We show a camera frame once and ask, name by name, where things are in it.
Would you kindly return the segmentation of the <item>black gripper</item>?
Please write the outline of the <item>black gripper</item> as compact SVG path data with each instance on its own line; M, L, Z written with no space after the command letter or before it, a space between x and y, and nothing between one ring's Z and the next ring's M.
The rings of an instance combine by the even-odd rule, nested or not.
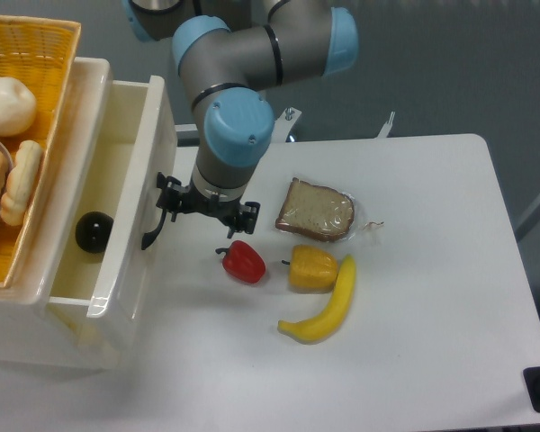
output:
M171 175L157 173L157 188L160 190L156 206L162 216L171 215L175 221L177 214L200 213L220 221L228 228L227 238L236 233L254 233L260 213L259 202L240 203L243 187L228 189L212 184L194 181L182 186L181 182Z

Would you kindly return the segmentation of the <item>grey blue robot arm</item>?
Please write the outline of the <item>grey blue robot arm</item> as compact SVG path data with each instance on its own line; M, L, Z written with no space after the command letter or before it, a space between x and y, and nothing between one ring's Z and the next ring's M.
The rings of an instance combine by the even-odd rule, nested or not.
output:
M266 89L351 68L353 15L325 1L267 1L264 25L244 24L246 1L126 1L141 41L170 40L200 139L188 185L157 175L162 221L200 213L230 233L255 230L260 206L243 195L275 129Z

